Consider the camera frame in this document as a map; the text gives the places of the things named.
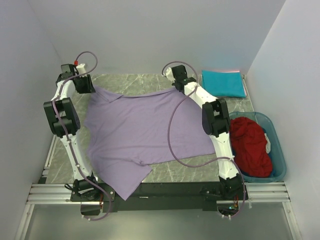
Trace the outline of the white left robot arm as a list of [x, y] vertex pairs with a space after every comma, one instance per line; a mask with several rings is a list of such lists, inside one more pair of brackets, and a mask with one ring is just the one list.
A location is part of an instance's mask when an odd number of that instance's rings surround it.
[[81, 121], [72, 102], [74, 92], [79, 94], [95, 93], [91, 76], [86, 65], [61, 65], [61, 74], [56, 80], [56, 92], [50, 101], [43, 104], [51, 132], [60, 139], [71, 163], [74, 182], [64, 187], [71, 191], [72, 202], [97, 201], [101, 196], [97, 179], [81, 149], [78, 131]]

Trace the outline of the purple t-shirt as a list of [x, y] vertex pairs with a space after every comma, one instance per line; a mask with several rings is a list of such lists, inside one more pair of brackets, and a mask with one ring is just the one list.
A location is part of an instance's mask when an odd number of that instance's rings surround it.
[[[185, 96], [175, 88], [126, 96], [96, 87], [84, 125], [90, 132], [87, 156], [99, 178], [126, 200], [151, 172], [152, 164], [173, 161], [168, 125]], [[174, 114], [170, 142], [179, 159], [215, 152], [202, 127], [201, 108], [185, 100]]]

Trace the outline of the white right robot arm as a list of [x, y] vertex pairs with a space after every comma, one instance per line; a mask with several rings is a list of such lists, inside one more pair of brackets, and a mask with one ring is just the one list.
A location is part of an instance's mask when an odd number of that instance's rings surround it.
[[[242, 191], [242, 200], [246, 200], [246, 186], [244, 177], [232, 152], [230, 140], [230, 125], [228, 106], [226, 100], [217, 98], [208, 93], [200, 84], [199, 77], [188, 77], [186, 63], [179, 62], [180, 65], [164, 68], [162, 72], [165, 77], [172, 82], [172, 85], [184, 94], [184, 98], [175, 106], [167, 128], [167, 143], [169, 151], [174, 159], [189, 168], [204, 167], [212, 162], [218, 162], [218, 176], [221, 186], [219, 195], [226, 199], [234, 199], [239, 196], [238, 191]], [[216, 158], [200, 165], [190, 165], [182, 162], [175, 155], [171, 145], [171, 124], [178, 107], [187, 99], [193, 100], [201, 108], [201, 124], [204, 132], [209, 136], [216, 154]]]

